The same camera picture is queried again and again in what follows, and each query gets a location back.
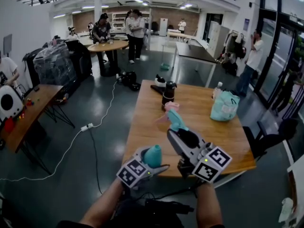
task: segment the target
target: round table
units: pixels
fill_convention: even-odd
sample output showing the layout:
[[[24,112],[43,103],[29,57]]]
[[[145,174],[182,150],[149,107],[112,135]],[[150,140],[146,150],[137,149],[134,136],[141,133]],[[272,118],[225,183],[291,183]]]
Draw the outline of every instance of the round table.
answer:
[[[94,44],[88,47],[88,50],[90,52],[103,52],[103,51],[113,51],[114,54],[114,63],[115,66],[118,67],[118,61],[117,61],[117,50],[122,49],[124,47],[127,47],[129,45],[129,42],[124,40],[114,40],[113,44],[109,43],[99,43]]]

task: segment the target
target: white machine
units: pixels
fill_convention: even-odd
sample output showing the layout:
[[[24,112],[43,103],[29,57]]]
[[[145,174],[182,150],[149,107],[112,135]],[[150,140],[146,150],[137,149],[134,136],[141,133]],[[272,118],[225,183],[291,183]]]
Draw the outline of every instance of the white machine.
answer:
[[[0,111],[7,117],[15,117],[23,110],[19,94],[11,86],[0,88]]]
[[[161,18],[161,24],[159,30],[160,36],[167,36],[167,27],[168,27],[168,19]]]

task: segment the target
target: pink object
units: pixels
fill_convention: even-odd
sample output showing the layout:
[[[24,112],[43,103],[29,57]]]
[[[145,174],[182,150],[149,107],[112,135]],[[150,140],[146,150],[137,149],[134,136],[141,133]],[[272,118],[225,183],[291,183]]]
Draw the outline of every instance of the pink object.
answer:
[[[163,115],[162,117],[158,118],[157,120],[155,120],[156,123],[163,123],[169,120],[167,113],[170,109],[174,109],[175,111],[178,111],[180,108],[180,104],[169,101],[165,104],[165,109],[166,109],[166,113],[165,115]]]

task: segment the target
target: dark table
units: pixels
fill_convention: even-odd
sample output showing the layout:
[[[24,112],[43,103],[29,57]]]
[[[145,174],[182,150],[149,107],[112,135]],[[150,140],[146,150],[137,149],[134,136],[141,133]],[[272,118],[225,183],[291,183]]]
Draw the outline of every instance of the dark table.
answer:
[[[192,61],[203,62],[205,64],[207,63],[207,64],[212,65],[212,68],[211,68],[209,76],[208,76],[208,80],[205,85],[205,87],[208,87],[210,84],[211,78],[213,76],[215,66],[217,64],[215,59],[208,53],[208,51],[204,47],[198,47],[198,46],[194,46],[194,45],[189,45],[187,43],[176,42],[176,48],[175,48],[174,59],[173,59],[173,68],[175,65],[175,59],[176,59],[177,52],[179,53],[180,57],[185,57]],[[176,74],[176,79],[175,79],[176,83],[179,79],[180,69],[181,68],[179,66],[178,70],[177,70],[177,74]]]

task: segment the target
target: black and white object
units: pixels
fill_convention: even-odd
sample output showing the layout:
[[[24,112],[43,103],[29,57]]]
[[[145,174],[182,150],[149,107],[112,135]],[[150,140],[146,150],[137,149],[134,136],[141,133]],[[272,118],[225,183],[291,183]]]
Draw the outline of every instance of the black and white object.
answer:
[[[139,181],[149,179],[169,168],[169,165],[162,165],[153,169],[143,163],[143,156],[149,149],[150,146],[138,148],[132,158],[123,164],[116,174],[116,176],[129,188],[133,188]]]
[[[217,146],[200,159],[192,174],[204,181],[213,182],[231,161],[231,156]]]
[[[0,111],[7,118],[14,118],[23,110],[23,103],[19,94],[11,86],[0,88]]]

